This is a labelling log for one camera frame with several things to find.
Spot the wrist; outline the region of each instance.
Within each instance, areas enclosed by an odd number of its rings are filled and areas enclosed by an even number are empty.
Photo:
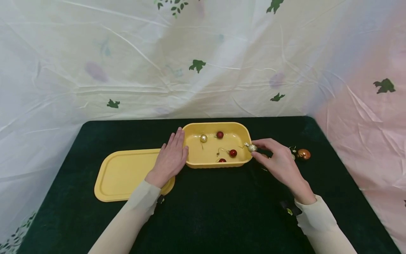
[[[145,181],[151,185],[154,185],[160,189],[166,184],[168,179],[162,174],[158,174],[154,170],[151,170],[145,177]]]
[[[309,183],[303,179],[294,187],[289,187],[295,199],[304,205],[310,205],[317,202],[316,196],[310,188]]]

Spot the finger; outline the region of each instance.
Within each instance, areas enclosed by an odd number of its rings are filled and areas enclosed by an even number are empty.
[[[183,147],[183,141],[184,141],[184,140],[185,140],[185,131],[182,130],[182,131],[180,132],[180,136],[179,136],[179,138],[178,138],[178,141],[177,141],[176,146],[179,147],[179,148],[182,148],[182,147]]]
[[[270,150],[271,152],[275,151],[279,146],[281,146],[281,144],[273,139],[258,139],[253,140],[252,143],[262,149]]]
[[[177,142],[178,142],[178,139],[179,139],[179,136],[180,136],[181,132],[182,132],[182,128],[179,127],[178,130],[176,131],[175,137],[173,138],[172,146],[177,145]]]
[[[183,168],[184,165],[186,164],[186,160],[188,159],[188,155],[189,155],[189,147],[188,147],[188,146],[185,146],[185,147],[183,148],[183,150],[182,150],[182,159],[181,159],[182,168]]]
[[[164,143],[161,147],[161,150],[159,151],[158,157],[156,158],[156,160],[158,160],[159,158],[162,157],[162,154],[164,153],[164,150],[166,148],[166,144]]]
[[[172,133],[169,137],[168,144],[166,146],[170,146],[172,144],[173,138],[175,137],[175,133]]]
[[[252,152],[251,155],[252,155],[252,157],[254,157],[255,160],[257,160],[259,163],[261,163],[262,165],[267,167],[267,165],[269,163],[268,158],[265,158],[264,156],[262,156],[262,154],[260,154],[258,152]]]

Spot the green leaf print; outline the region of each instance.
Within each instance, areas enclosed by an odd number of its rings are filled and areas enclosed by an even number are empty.
[[[116,101],[113,102],[111,99],[108,101],[107,107],[111,107],[111,108],[115,108],[118,109],[119,108],[119,104],[120,102]]]
[[[380,87],[377,93],[387,93],[389,92],[395,92],[395,86],[393,85],[393,83],[388,79],[384,79],[382,80],[382,82],[374,82],[375,87]]]
[[[188,3],[185,2],[185,0],[174,0],[174,1],[171,0],[171,1],[169,1],[169,3],[172,5],[172,7],[171,7],[171,11],[173,11],[172,16],[174,16],[175,19],[177,19],[178,13],[181,13],[181,10],[183,10],[185,8],[185,6],[188,5]],[[158,2],[158,10],[160,10],[161,7],[163,7],[163,6],[164,5],[161,2]]]
[[[196,67],[197,73],[200,72],[201,69],[203,69],[203,66],[205,66],[206,63],[203,62],[202,60],[193,60],[193,64],[189,67],[190,70],[194,70]]]
[[[279,93],[278,93],[277,95],[275,95],[275,96],[271,99],[271,101],[273,101],[273,102],[278,102],[278,101],[279,101],[280,99],[282,99],[284,96],[285,96],[284,94],[279,95]]]
[[[36,213],[33,213],[26,221],[23,221],[21,226],[17,228],[5,243],[0,243],[0,254],[16,254],[19,246],[22,243],[29,226],[32,223]]]
[[[271,6],[266,10],[266,13],[272,12],[272,9],[274,9],[274,14],[276,14],[276,11],[281,6],[281,3],[283,3],[283,0],[272,0]]]

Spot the gold ornament ball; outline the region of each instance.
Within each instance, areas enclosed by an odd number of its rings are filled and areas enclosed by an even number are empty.
[[[207,136],[206,135],[201,135],[200,136],[200,142],[202,142],[202,143],[206,143],[207,142]]]
[[[299,149],[298,150],[298,158],[301,158],[302,160],[308,160],[310,159],[311,154],[308,150],[306,149]]]
[[[249,152],[255,152],[258,150],[257,146],[254,144],[248,144],[247,142],[244,144],[248,148]]]

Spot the green velvet tablecloth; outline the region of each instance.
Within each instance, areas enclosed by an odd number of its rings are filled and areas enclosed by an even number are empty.
[[[400,253],[309,117],[88,122],[19,253],[87,253],[124,205],[103,203],[93,193],[103,160],[115,151],[160,148],[178,126],[193,122],[239,122],[252,139],[271,137],[285,146],[308,149],[310,160],[298,161],[298,167],[357,252]],[[314,253],[281,201],[292,202],[293,197],[254,160],[228,169],[185,166],[173,190],[142,228],[131,253]]]

